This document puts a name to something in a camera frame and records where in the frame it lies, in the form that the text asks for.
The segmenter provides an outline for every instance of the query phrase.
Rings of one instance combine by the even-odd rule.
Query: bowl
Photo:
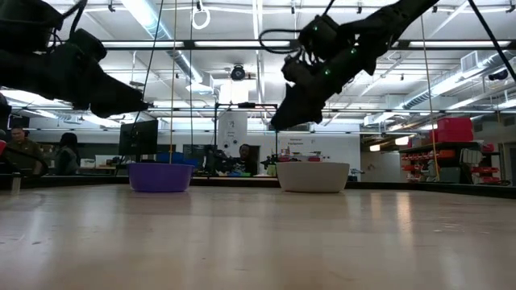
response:
[[[276,164],[281,188],[294,193],[340,193],[349,164],[332,162],[280,162]]]
[[[194,166],[184,164],[128,164],[129,182],[141,193],[180,193],[188,189]]]

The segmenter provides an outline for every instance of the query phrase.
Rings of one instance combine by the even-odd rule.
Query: white bowl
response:
[[[339,193],[349,174],[349,164],[341,163],[280,162],[276,166],[281,188],[294,193]]]

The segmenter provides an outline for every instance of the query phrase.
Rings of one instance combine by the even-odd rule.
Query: red bin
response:
[[[473,122],[470,118],[442,118],[437,121],[437,127],[440,131],[471,131]]]

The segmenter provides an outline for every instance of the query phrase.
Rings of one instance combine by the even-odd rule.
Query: table surface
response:
[[[514,289],[516,201],[446,193],[0,196],[0,281],[14,289]]]

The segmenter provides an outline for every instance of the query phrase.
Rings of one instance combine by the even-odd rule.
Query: purple bowl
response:
[[[129,182],[142,193],[180,193],[188,189],[194,166],[183,164],[128,164]]]

